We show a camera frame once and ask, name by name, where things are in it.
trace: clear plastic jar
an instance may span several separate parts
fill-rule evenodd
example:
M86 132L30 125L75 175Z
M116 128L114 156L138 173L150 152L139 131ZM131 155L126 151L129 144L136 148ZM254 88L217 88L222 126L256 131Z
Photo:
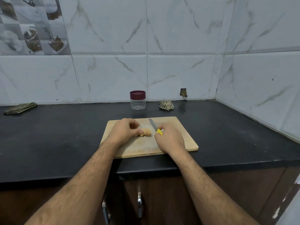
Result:
M146 92L145 91L131 91L130 105L133 110L143 110L146 108Z

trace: backsplash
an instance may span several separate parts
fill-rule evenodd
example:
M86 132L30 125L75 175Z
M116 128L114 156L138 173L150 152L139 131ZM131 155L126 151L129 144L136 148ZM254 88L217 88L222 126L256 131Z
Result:
M1 55L69 55L59 0L0 0Z
M181 100L186 88L187 99L216 98L300 138L300 0L0 0L0 9L2 105L129 101L131 90Z

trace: person's left arm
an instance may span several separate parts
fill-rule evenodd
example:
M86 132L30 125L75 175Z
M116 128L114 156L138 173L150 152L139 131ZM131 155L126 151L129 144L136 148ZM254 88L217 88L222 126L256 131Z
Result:
M120 145L143 133L139 123L124 118L79 172L48 200L25 225L91 225L103 197L110 167Z

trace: folded cloth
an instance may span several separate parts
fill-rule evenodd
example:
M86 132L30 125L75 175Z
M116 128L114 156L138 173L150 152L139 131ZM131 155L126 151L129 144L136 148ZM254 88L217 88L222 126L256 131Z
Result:
M35 102L31 102L31 103L23 103L20 104L18 106L14 106L12 108L10 108L9 110L5 111L4 114L5 115L16 115L16 114L20 114L26 110L29 110L33 107L37 106L37 104Z
M159 102L159 108L163 110L174 110L174 106L171 100L162 100Z

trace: cutting board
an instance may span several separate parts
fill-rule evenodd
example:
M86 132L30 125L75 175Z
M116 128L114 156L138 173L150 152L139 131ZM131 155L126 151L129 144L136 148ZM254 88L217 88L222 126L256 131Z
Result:
M159 146L155 141L154 134L156 133L156 130L152 127L149 119L139 118L136 120L140 123L140 127L139 127L140 129L148 128L151 130L151 136L132 137L127 143L123 144L119 148L117 154L115 155L115 159L164 154L164 152L159 149ZM172 124L181 132L182 137L185 140L186 150L187 151L198 150L198 145L192 139L189 133L185 130L185 128L180 123L177 117L153 117L152 120L155 122L157 126L159 126L163 122ZM103 142L107 138L108 134L110 133L116 121L117 120L108 121L101 142Z

